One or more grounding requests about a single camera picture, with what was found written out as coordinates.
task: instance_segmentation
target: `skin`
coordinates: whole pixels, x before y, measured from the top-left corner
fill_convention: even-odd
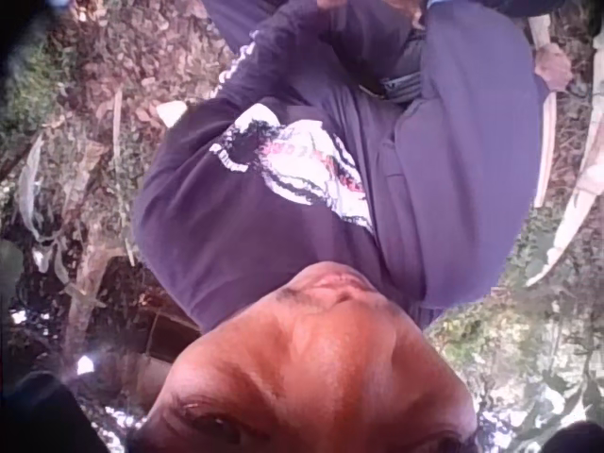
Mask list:
[[[409,316],[323,262],[191,344],[140,436],[173,452],[429,452],[475,429],[471,395]]]

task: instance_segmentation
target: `person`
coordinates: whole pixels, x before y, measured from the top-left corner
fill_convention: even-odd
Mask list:
[[[496,283],[531,204],[547,89],[522,31],[479,2],[422,5],[403,106],[344,68],[401,77],[395,8],[204,4],[241,54],[134,210],[204,334],[129,451],[476,451],[472,397],[422,329]]]

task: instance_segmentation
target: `printed design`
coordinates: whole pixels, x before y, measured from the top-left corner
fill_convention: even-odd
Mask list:
[[[354,160],[319,121],[287,126],[262,104],[243,113],[210,147],[232,172],[259,172],[274,193],[302,205],[323,204],[373,233],[369,205]]]

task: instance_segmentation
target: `purple sweatshirt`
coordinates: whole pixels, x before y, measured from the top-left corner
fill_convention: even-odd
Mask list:
[[[147,265],[203,329],[323,260],[425,327],[489,292],[529,210],[545,93],[509,19],[430,8],[403,111],[343,74],[324,16],[293,0],[266,20],[168,132],[136,203]]]

